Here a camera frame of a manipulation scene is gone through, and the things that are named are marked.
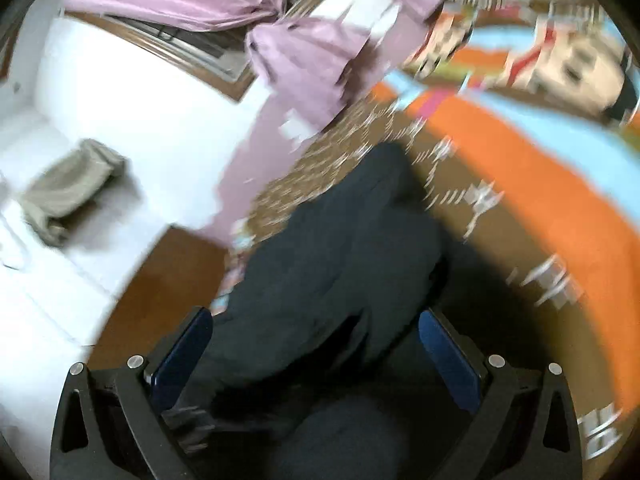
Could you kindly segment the black jacket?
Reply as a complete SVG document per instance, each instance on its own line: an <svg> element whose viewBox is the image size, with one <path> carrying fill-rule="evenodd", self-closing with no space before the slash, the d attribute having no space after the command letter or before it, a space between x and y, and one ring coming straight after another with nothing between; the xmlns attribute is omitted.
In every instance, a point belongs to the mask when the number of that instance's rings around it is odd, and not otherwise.
<svg viewBox="0 0 640 480"><path fill-rule="evenodd" d="M463 416L419 336L484 280L378 144L248 259L170 426L203 479L426 479Z"/></svg>

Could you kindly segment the brown wooden headboard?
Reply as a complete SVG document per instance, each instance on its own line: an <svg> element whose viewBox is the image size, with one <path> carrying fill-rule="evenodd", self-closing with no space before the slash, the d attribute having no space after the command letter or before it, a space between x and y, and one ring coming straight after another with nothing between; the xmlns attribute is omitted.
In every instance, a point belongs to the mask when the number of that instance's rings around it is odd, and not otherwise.
<svg viewBox="0 0 640 480"><path fill-rule="evenodd" d="M171 226L134 274L88 359L90 370L109 370L130 356L147 356L195 307L217 296L227 251Z"/></svg>

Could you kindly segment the brown patterned cartoon quilt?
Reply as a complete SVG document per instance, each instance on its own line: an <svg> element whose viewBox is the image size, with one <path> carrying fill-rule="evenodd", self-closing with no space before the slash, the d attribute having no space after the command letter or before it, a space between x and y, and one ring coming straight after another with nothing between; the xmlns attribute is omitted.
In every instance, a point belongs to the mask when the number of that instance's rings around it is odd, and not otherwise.
<svg viewBox="0 0 640 480"><path fill-rule="evenodd" d="M639 447L639 45L603 0L447 0L422 44L255 198L259 244L383 141L533 311L584 475Z"/></svg>

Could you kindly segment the left pink curtain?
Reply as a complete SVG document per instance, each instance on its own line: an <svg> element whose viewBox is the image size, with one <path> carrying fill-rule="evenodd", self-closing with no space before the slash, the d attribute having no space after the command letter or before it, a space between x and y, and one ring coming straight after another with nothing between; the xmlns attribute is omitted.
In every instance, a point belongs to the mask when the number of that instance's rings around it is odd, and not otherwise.
<svg viewBox="0 0 640 480"><path fill-rule="evenodd" d="M188 32L246 31L254 72L309 125L326 128L352 100L370 32L340 20L289 16L286 0L63 0L72 12L114 15Z"/></svg>

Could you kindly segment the beige cloth hanging on wall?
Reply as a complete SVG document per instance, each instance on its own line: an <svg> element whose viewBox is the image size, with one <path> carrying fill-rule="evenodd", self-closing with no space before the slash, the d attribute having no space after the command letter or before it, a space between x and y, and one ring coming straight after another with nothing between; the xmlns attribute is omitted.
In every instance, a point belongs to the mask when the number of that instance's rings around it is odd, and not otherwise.
<svg viewBox="0 0 640 480"><path fill-rule="evenodd" d="M44 244L61 247L68 237L66 220L122 176L126 163L124 156L103 143L81 140L20 195L24 220Z"/></svg>

